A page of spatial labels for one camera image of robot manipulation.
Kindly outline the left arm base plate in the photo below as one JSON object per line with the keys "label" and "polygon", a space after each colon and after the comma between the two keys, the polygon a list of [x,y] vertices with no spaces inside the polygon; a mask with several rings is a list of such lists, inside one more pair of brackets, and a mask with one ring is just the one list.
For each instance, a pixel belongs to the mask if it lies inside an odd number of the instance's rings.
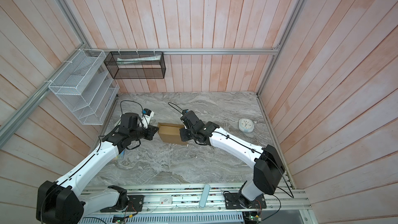
{"label": "left arm base plate", "polygon": [[117,191],[119,193],[119,198],[114,206],[101,209],[101,213],[142,211],[145,197],[144,195],[130,195],[127,193],[126,189],[116,185],[108,186],[108,189]]}

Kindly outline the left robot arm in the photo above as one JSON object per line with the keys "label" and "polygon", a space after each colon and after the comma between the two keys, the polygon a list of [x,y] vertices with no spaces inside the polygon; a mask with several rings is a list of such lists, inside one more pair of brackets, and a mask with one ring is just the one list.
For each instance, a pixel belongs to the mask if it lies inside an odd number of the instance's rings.
{"label": "left robot arm", "polygon": [[77,224],[105,208],[126,211],[130,199],[122,187],[111,185],[87,196],[81,193],[93,177],[132,142],[153,139],[158,131],[158,127],[150,124],[153,116],[154,112],[147,108],[141,115],[122,114],[120,124],[104,136],[82,162],[56,181],[45,181],[38,189],[36,219],[43,224]]}

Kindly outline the brown cardboard box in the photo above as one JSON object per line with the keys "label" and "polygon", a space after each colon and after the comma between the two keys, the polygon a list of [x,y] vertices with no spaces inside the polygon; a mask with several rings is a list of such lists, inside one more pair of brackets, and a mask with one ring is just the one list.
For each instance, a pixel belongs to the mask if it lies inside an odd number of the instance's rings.
{"label": "brown cardboard box", "polygon": [[160,139],[164,143],[176,144],[176,145],[186,145],[186,142],[183,142],[180,136],[180,129],[184,129],[184,125],[180,124],[172,124],[172,123],[158,123],[158,134]]}

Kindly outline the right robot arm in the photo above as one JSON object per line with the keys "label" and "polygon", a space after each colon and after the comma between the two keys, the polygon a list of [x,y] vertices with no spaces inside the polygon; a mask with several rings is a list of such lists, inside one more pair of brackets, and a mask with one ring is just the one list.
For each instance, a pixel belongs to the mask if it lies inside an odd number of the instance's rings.
{"label": "right robot arm", "polygon": [[254,201],[261,194],[273,195],[283,179],[285,167],[272,145],[261,147],[246,142],[211,121],[204,123],[194,111],[183,110],[180,120],[184,128],[180,137],[184,142],[193,140],[201,146],[220,148],[243,161],[254,170],[253,179],[244,183],[240,197]]}

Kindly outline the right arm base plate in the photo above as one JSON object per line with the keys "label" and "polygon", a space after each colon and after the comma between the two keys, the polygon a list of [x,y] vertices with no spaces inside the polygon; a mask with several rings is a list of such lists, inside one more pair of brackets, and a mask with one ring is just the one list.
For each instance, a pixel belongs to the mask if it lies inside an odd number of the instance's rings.
{"label": "right arm base plate", "polygon": [[231,193],[229,191],[223,191],[226,209],[250,209],[256,208],[262,210],[267,208],[263,193],[259,194],[254,200],[246,198],[242,190],[247,184],[247,181],[239,189],[238,193]]}

